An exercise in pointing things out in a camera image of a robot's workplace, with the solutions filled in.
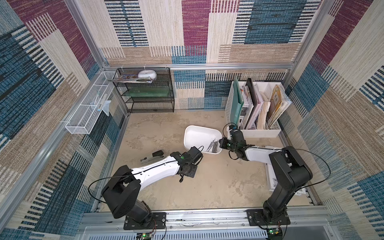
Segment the steel nail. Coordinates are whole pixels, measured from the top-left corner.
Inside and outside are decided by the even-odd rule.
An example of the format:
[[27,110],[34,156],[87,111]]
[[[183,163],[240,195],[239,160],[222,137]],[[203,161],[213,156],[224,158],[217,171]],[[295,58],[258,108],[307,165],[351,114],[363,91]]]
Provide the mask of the steel nail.
[[218,146],[219,146],[219,141],[216,141],[216,140],[213,140],[208,149],[207,149],[207,152],[208,153],[213,153],[213,154],[216,154],[218,152]]

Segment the white plastic storage box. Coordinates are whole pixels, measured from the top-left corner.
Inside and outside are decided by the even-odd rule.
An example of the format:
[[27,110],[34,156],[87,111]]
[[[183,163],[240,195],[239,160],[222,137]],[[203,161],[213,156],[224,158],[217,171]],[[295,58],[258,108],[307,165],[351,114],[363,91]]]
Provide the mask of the white plastic storage box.
[[186,150],[189,150],[191,147],[196,147],[200,149],[202,153],[217,155],[222,151],[219,146],[216,154],[208,153],[207,149],[213,140],[219,141],[222,138],[222,133],[216,129],[191,125],[185,129],[184,147]]

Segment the white Inedia magazine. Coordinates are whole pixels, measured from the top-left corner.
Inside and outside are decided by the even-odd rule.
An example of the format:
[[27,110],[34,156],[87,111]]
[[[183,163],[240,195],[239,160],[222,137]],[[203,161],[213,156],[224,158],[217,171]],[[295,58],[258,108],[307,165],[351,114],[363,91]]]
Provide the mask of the white Inedia magazine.
[[[267,154],[271,154],[271,153],[274,153],[274,152],[278,152],[278,151],[274,151],[274,150],[268,150]],[[277,178],[276,178],[276,175],[275,175],[275,172],[273,170],[273,167],[272,165],[270,164],[266,164],[265,165],[266,167],[266,174],[267,174],[267,184],[268,184],[268,189],[270,192],[273,192],[278,184],[278,181],[277,181]],[[301,189],[301,190],[298,190],[296,193],[295,193],[296,196],[301,196],[301,195],[306,195],[306,190],[305,189]]]

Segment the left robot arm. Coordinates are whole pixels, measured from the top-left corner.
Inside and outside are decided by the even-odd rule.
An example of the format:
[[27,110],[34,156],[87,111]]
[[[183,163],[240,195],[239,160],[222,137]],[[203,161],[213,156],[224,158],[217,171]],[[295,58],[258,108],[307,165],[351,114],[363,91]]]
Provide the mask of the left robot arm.
[[173,152],[169,156],[144,167],[130,169],[124,165],[109,178],[102,190],[102,197],[113,217],[127,217],[138,224],[152,221],[153,213],[148,205],[138,200],[141,190],[167,177],[180,176],[193,178],[203,153],[196,147],[181,154]]

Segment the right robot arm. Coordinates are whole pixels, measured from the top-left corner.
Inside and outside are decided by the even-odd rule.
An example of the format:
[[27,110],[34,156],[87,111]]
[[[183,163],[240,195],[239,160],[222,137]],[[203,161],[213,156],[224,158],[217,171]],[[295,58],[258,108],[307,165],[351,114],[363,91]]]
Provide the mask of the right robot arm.
[[237,159],[260,162],[273,168],[277,185],[261,210],[248,210],[251,226],[289,225],[287,204],[313,177],[312,171],[291,146],[282,149],[248,145],[241,130],[230,130],[230,139],[219,140],[220,148],[236,154]]

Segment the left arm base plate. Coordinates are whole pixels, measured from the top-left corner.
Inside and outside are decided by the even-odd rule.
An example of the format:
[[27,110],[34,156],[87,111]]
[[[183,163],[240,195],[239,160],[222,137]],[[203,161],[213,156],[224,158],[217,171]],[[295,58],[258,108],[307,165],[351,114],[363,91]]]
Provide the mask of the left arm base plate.
[[133,230],[152,230],[152,229],[165,229],[165,221],[167,219],[166,212],[152,212],[152,214],[141,223],[134,220],[131,217],[126,216],[124,222],[124,230],[133,231]]

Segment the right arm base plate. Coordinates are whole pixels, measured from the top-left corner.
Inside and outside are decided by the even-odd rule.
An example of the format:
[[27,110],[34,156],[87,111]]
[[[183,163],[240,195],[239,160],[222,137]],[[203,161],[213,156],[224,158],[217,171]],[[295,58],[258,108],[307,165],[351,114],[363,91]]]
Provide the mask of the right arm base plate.
[[281,213],[274,213],[265,209],[248,209],[246,214],[250,226],[287,226],[291,224],[285,210]]

